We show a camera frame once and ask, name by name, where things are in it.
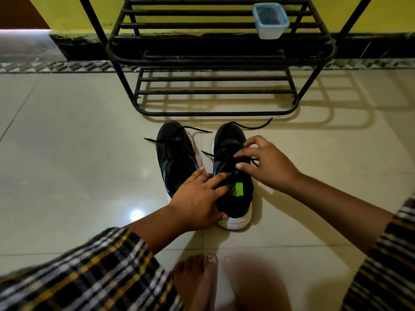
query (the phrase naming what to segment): sneaker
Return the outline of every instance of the sneaker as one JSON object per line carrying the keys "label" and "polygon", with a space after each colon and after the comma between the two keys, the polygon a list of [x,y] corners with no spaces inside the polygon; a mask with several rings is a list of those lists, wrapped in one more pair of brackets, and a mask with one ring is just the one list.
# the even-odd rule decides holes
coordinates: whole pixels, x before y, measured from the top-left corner
{"label": "sneaker", "polygon": [[228,215],[228,219],[218,222],[219,225],[230,230],[245,228],[252,218],[252,194],[254,185],[249,174],[236,169],[238,162],[250,163],[254,160],[249,157],[235,159],[233,155],[244,148],[246,137],[241,128],[250,130],[260,129],[268,125],[272,118],[262,126],[251,128],[236,122],[222,125],[213,140],[211,153],[203,152],[212,157],[213,175],[221,172],[229,172],[231,176],[226,178],[219,186],[227,186],[228,193],[216,202],[218,211]]}
{"label": "sneaker", "polygon": [[212,133],[192,126],[182,126],[179,122],[171,120],[163,124],[156,140],[144,138],[156,143],[158,165],[169,203],[179,187],[199,168],[195,143],[185,128]]}

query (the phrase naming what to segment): checkered sleeve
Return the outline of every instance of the checkered sleeve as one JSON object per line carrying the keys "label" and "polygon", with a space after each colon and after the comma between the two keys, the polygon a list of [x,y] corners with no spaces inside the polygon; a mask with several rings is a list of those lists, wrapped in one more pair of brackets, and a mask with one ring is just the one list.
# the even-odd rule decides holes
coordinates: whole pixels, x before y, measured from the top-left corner
{"label": "checkered sleeve", "polygon": [[377,239],[342,310],[415,310],[415,194]]}
{"label": "checkered sleeve", "polygon": [[0,277],[0,310],[182,310],[145,242],[109,228],[83,246]]}

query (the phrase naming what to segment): hand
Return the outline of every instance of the hand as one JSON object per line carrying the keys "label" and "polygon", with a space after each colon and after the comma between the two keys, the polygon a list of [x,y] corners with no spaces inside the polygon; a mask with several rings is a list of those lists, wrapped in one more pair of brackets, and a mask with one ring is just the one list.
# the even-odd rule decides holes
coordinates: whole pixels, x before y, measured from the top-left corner
{"label": "hand", "polygon": [[169,203],[176,210],[187,231],[206,229],[221,219],[225,213],[214,211],[216,201],[228,191],[227,187],[215,187],[230,176],[228,173],[202,174],[204,167],[197,169],[177,190]]}
{"label": "hand", "polygon": [[302,175],[294,164],[275,145],[262,136],[249,138],[245,148],[238,151],[234,157],[255,157],[259,159],[259,167],[246,162],[239,162],[236,168],[246,172],[270,188],[286,192],[295,179]]}

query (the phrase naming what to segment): bare foot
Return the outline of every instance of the bare foot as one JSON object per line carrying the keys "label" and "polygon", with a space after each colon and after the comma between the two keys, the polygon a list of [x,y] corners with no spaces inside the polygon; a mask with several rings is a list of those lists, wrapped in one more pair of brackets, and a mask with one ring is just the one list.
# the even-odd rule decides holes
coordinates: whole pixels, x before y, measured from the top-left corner
{"label": "bare foot", "polygon": [[270,264],[251,256],[226,256],[223,268],[239,310],[291,311],[287,289]]}
{"label": "bare foot", "polygon": [[187,311],[214,310],[217,257],[214,254],[189,256],[176,264],[173,283]]}

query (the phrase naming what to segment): small plastic box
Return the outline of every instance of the small plastic box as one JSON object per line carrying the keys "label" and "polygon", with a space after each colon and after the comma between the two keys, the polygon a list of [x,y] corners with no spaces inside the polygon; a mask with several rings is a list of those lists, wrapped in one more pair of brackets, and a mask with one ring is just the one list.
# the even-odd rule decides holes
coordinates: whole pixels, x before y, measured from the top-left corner
{"label": "small plastic box", "polygon": [[252,9],[260,39],[278,39],[290,25],[281,4],[256,3]]}

